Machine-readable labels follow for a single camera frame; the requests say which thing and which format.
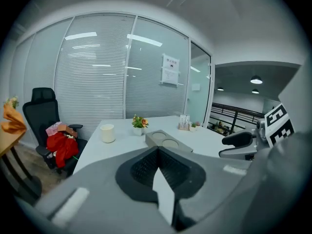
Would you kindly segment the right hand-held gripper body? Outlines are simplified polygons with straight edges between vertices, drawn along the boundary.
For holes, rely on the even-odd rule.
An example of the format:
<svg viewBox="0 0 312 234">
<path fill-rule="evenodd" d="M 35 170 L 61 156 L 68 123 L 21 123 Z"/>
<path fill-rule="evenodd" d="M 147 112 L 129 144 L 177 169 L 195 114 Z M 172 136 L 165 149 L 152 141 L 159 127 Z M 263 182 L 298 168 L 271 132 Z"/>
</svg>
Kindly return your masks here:
<svg viewBox="0 0 312 234">
<path fill-rule="evenodd" d="M 294 133 L 312 130 L 311 57 L 298 69 L 278 98 L 281 104 L 265 116 L 265 119 L 275 120 L 265 128 L 266 141 L 257 136 L 258 151 L 271 148 Z"/>
</svg>

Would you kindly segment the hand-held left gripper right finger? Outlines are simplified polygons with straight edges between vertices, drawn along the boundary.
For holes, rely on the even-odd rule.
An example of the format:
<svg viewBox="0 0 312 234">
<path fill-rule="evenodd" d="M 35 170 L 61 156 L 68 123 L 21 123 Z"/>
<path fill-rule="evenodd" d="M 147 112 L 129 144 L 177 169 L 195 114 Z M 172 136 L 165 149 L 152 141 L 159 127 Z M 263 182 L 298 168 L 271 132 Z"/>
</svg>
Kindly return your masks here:
<svg viewBox="0 0 312 234">
<path fill-rule="evenodd" d="M 256 182 L 251 163 L 158 148 L 158 167 L 174 192 L 171 224 L 159 231 L 246 231 Z"/>
</svg>

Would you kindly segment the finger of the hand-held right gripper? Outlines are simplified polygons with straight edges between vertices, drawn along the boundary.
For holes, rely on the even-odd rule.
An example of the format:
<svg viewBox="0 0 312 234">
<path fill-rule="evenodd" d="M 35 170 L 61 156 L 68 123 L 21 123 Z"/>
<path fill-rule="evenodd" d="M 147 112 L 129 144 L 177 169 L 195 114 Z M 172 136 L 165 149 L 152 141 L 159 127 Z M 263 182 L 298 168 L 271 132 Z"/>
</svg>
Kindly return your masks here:
<svg viewBox="0 0 312 234">
<path fill-rule="evenodd" d="M 219 152 L 220 158 L 231 158 L 239 160 L 253 160 L 257 149 L 253 146 L 243 148 L 225 149 Z"/>
<path fill-rule="evenodd" d="M 255 137 L 256 135 L 252 134 L 251 132 L 240 131 L 224 137 L 222 139 L 222 144 L 233 146 L 248 146 L 252 143 Z"/>
</svg>

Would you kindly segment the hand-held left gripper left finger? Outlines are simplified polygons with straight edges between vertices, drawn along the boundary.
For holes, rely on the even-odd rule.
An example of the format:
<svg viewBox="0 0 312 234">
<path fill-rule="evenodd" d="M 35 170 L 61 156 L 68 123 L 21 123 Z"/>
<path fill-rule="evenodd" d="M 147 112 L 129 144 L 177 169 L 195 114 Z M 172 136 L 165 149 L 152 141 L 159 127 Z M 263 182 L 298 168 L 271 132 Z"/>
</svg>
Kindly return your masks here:
<svg viewBox="0 0 312 234">
<path fill-rule="evenodd" d="M 70 234 L 169 234 L 171 226 L 155 203 L 138 202 L 118 186 L 115 174 L 145 149 L 91 163 L 43 196 L 35 208 Z"/>
</svg>

